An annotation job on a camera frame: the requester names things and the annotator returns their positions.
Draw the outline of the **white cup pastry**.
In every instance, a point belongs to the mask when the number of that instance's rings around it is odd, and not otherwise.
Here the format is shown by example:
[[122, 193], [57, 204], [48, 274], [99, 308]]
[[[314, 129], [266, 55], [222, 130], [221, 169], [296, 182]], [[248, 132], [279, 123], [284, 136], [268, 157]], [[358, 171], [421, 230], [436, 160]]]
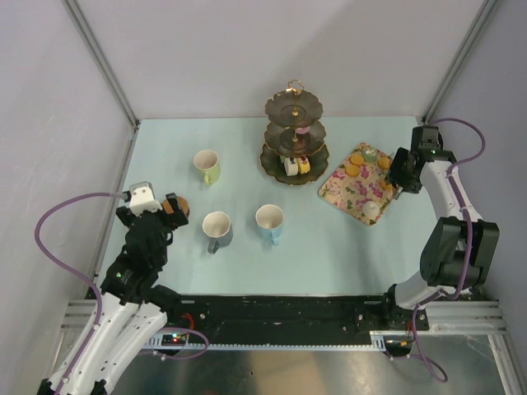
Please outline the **white cup pastry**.
[[298, 175], [299, 167], [297, 158], [285, 158], [283, 161], [283, 166], [287, 177]]

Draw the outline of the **white cupcake pastry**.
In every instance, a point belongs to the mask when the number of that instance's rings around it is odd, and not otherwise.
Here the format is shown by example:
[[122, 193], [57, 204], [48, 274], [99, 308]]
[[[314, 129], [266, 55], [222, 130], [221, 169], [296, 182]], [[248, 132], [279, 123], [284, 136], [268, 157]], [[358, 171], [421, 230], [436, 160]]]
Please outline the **white cupcake pastry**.
[[368, 201], [362, 205], [362, 214], [370, 219], [375, 219], [380, 214], [380, 204], [375, 201]]

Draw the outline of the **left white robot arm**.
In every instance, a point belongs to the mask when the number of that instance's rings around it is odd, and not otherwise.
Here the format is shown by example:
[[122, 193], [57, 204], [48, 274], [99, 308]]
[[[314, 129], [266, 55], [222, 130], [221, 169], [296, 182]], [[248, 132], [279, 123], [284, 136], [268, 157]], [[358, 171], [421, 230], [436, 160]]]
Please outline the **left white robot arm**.
[[121, 193], [116, 216], [124, 245], [100, 286], [88, 285], [96, 306], [68, 356], [40, 394], [109, 394], [129, 363], [160, 329], [182, 320], [180, 295], [156, 284], [168, 262], [173, 232], [189, 223], [189, 204], [169, 193], [163, 202], [149, 186]]

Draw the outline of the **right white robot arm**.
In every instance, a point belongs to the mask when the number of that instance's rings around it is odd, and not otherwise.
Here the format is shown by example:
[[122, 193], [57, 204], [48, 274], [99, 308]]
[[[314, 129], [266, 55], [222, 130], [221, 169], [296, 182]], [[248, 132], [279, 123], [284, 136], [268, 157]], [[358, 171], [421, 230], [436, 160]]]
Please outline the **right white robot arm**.
[[426, 191], [436, 225], [421, 253], [417, 272], [389, 289], [392, 300], [380, 310], [381, 322], [398, 330], [434, 300], [456, 300], [487, 280], [500, 231], [474, 209], [459, 177], [461, 162], [445, 150], [434, 125], [413, 128], [411, 145], [400, 147], [386, 182], [397, 194]]

